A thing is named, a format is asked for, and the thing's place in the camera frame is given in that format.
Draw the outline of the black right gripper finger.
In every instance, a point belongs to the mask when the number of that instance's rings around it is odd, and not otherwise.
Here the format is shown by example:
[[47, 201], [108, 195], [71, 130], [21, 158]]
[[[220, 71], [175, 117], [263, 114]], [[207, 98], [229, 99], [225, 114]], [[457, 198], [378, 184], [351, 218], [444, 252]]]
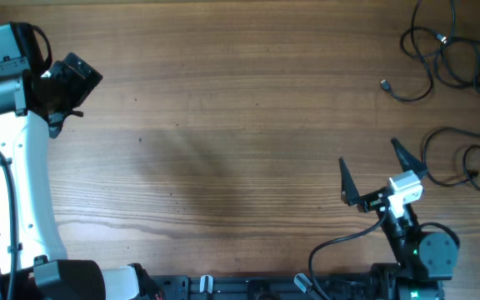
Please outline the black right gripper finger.
[[413, 156], [395, 137], [391, 139], [391, 144], [404, 172], [413, 171], [420, 179], [428, 174], [425, 164]]
[[348, 206], [355, 206], [360, 203], [360, 194], [353, 181], [344, 159], [338, 159], [341, 173], [341, 199]]

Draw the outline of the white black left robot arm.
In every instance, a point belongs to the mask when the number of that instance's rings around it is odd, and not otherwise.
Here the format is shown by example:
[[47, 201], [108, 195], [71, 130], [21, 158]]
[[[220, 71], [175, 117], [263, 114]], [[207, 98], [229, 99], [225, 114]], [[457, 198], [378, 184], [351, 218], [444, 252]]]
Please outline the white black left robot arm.
[[54, 218], [48, 141], [101, 81], [74, 53], [54, 61], [39, 27], [0, 25], [0, 299], [154, 295], [137, 265], [102, 270], [69, 259]]

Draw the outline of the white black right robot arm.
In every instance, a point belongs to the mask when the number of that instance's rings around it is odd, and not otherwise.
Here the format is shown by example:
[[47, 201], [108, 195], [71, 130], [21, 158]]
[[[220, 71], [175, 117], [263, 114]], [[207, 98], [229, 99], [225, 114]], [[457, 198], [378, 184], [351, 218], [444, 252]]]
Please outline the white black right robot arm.
[[443, 283], [453, 278], [460, 240], [438, 222], [420, 223], [412, 204], [422, 198], [428, 174], [396, 138], [391, 140], [402, 173], [384, 187], [361, 195], [345, 161], [339, 159], [342, 201], [361, 213], [375, 212], [374, 228], [385, 234], [395, 263], [374, 263], [368, 272], [335, 274], [326, 287], [337, 299], [444, 299]]

